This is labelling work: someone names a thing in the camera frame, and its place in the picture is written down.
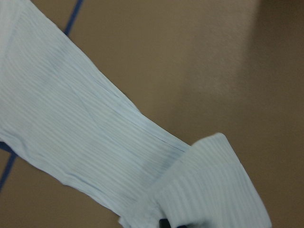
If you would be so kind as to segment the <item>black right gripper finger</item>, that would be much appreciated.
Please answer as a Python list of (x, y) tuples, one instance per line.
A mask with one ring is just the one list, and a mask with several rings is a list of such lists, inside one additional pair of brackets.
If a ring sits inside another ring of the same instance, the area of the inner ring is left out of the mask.
[(170, 228), (170, 223), (166, 218), (159, 220), (159, 228)]

